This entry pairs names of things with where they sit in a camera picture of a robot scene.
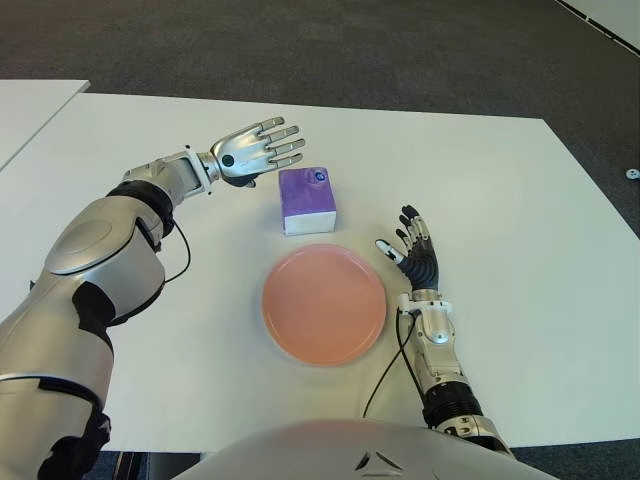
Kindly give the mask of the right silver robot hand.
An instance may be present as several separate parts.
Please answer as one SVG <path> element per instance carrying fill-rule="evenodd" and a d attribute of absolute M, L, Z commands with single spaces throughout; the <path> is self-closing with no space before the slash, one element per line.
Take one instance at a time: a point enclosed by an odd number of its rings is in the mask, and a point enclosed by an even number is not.
<path fill-rule="evenodd" d="M 377 239 L 376 247 L 403 273 L 413 291 L 438 290 L 439 265 L 425 221 L 411 205 L 401 207 L 399 221 L 403 228 L 396 229 L 395 233 L 404 246 L 404 252 L 384 239 Z"/>

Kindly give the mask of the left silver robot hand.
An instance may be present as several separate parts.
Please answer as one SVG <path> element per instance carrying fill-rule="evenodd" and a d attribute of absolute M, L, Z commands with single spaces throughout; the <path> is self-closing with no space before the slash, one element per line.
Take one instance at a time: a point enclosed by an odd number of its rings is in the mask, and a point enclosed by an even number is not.
<path fill-rule="evenodd" d="M 203 164 L 211 182 L 253 188 L 258 176 L 299 162 L 304 146 L 297 126 L 286 127 L 283 117 L 274 117 L 218 140 Z"/>

